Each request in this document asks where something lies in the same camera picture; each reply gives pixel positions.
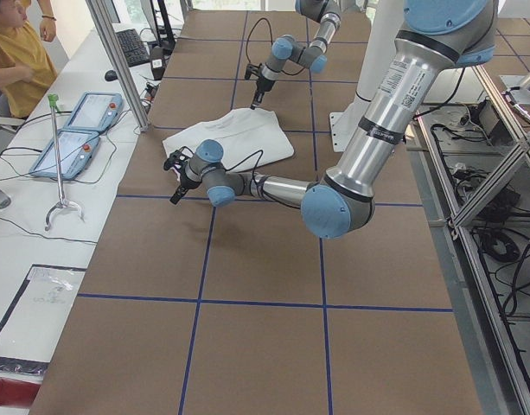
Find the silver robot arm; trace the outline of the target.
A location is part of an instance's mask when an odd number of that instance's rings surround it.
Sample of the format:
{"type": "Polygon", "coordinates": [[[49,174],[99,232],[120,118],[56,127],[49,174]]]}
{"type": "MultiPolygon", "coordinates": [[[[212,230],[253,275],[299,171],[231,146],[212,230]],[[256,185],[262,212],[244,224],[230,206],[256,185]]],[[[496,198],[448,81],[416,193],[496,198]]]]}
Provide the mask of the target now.
{"type": "Polygon", "coordinates": [[[180,176],[171,201],[204,187],[215,207],[250,195],[296,208],[322,239],[364,227],[374,214],[374,180],[438,75],[492,58],[497,8],[495,1],[404,2],[397,10],[403,22],[394,37],[393,60],[339,162],[320,182],[229,172],[221,161],[222,146],[207,139],[192,156],[176,150],[165,161],[164,168],[180,176]]]}
{"type": "Polygon", "coordinates": [[[336,31],[341,26],[342,10],[337,1],[296,1],[298,14],[317,23],[313,37],[298,41],[293,35],[281,35],[271,44],[268,58],[258,65],[248,62],[245,79],[256,76],[255,93],[250,108],[261,106],[266,93],[270,92],[280,78],[287,62],[303,70],[320,73],[326,66],[326,53],[336,31]]]}

